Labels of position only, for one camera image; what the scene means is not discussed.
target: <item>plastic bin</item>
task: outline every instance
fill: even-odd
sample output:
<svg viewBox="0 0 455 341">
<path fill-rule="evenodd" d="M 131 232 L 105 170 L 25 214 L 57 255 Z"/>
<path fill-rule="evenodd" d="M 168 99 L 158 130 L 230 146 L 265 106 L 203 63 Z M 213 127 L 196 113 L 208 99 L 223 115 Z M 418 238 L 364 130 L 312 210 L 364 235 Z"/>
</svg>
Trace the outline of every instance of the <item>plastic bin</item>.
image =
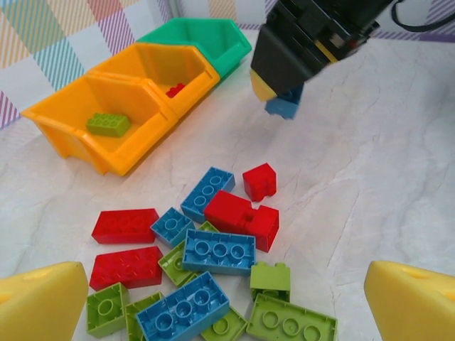
<svg viewBox="0 0 455 341">
<path fill-rule="evenodd" d="M 194 46 L 148 43 L 135 43 L 88 73 L 118 80 L 144 79 L 178 118 L 220 81 L 218 73 Z M 166 93 L 179 83 L 185 87 L 170 98 Z"/>
<path fill-rule="evenodd" d="M 132 123 L 121 138 L 90 134 L 95 112 L 125 114 Z M 63 157 L 90 162 L 96 171 L 126 174 L 177 122 L 145 81 L 85 75 L 22 113 Z"/>
<path fill-rule="evenodd" d="M 251 50 L 251 44 L 230 19 L 173 18 L 138 42 L 193 45 L 221 78 L 229 75 Z"/>
</svg>

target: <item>cable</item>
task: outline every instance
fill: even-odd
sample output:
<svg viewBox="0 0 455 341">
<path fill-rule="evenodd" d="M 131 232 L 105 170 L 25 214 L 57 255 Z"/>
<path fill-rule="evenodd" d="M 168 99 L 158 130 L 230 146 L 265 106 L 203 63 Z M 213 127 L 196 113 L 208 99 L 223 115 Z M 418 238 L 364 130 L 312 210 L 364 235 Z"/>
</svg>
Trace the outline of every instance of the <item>cable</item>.
<svg viewBox="0 0 455 341">
<path fill-rule="evenodd" d="M 392 20 L 394 23 L 396 23 L 399 27 L 405 29 L 406 31 L 409 32 L 415 32 L 415 33 L 423 33 L 423 32 L 428 32 L 428 31 L 434 31 L 437 30 L 438 28 L 441 28 L 442 26 L 447 25 L 448 23 L 451 23 L 452 21 L 455 21 L 455 13 L 447 16 L 446 18 L 440 20 L 440 21 L 435 21 L 434 23 L 429 23 L 427 25 L 422 25 L 422 26 L 409 26 L 403 24 L 397 14 L 397 5 L 402 3 L 404 0 L 397 0 L 392 6 Z"/>
</svg>

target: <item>table surface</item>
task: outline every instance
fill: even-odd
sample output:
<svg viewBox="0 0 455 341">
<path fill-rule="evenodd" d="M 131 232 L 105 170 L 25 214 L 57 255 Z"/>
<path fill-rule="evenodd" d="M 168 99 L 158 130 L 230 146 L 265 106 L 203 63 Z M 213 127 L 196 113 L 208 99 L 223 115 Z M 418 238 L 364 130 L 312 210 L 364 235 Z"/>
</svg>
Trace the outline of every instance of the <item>table surface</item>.
<svg viewBox="0 0 455 341">
<path fill-rule="evenodd" d="M 371 40 L 306 86 L 293 121 L 264 111 L 250 58 L 124 178 L 59 158 L 27 119 L 1 132 L 0 276 L 81 261 L 90 277 L 97 254 L 142 247 L 98 245 L 100 211 L 162 215 L 210 166 L 232 171 L 245 197 L 242 173 L 268 162 L 278 192 L 262 204 L 279 209 L 280 230 L 258 260 L 290 266 L 292 303 L 336 316 L 339 341 L 379 341 L 363 292 L 371 261 L 455 274 L 455 44 Z M 248 316 L 249 279 L 216 277 Z M 130 293 L 174 289 L 163 275 Z M 74 341 L 95 340 L 85 323 L 84 310 Z"/>
</svg>

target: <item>checkered fabric backdrop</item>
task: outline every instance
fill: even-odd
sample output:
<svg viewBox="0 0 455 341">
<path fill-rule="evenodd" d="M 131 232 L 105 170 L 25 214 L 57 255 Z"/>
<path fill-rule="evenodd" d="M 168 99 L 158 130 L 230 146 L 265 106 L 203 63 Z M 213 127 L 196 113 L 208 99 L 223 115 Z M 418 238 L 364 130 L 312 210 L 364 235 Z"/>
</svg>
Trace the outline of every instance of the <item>checkered fabric backdrop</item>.
<svg viewBox="0 0 455 341">
<path fill-rule="evenodd" d="M 0 130 L 132 44 L 172 15 L 233 18 L 258 29 L 276 0 L 0 0 Z M 455 11 L 454 0 L 406 1 L 400 17 L 419 25 Z M 407 33 L 385 12 L 378 38 L 455 42 L 455 24 Z"/>
</svg>

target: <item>blue lego brick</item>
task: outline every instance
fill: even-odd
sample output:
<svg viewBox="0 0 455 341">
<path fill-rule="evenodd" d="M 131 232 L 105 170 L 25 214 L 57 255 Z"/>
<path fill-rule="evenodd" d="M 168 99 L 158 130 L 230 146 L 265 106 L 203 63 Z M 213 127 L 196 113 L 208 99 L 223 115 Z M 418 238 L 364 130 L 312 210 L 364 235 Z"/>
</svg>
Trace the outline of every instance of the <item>blue lego brick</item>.
<svg viewBox="0 0 455 341">
<path fill-rule="evenodd" d="M 193 221 L 171 207 L 151 229 L 163 244 L 174 248 L 185 239 L 187 229 L 195 229 Z"/>
<path fill-rule="evenodd" d="M 249 276 L 255 261 L 255 237 L 196 230 L 186 232 L 182 262 L 185 270 Z"/>
<path fill-rule="evenodd" d="M 299 110 L 301 96 L 304 91 L 304 86 L 299 85 L 294 89 L 282 94 L 274 99 L 271 99 L 265 104 L 265 110 L 269 114 L 277 114 L 284 119 L 294 119 L 297 110 Z"/>
<path fill-rule="evenodd" d="M 183 213 L 195 222 L 205 222 L 204 209 L 219 190 L 230 192 L 235 186 L 234 174 L 210 167 L 181 204 Z"/>
<path fill-rule="evenodd" d="M 188 341 L 229 313 L 229 298 L 208 272 L 136 315 L 146 341 Z"/>
</svg>

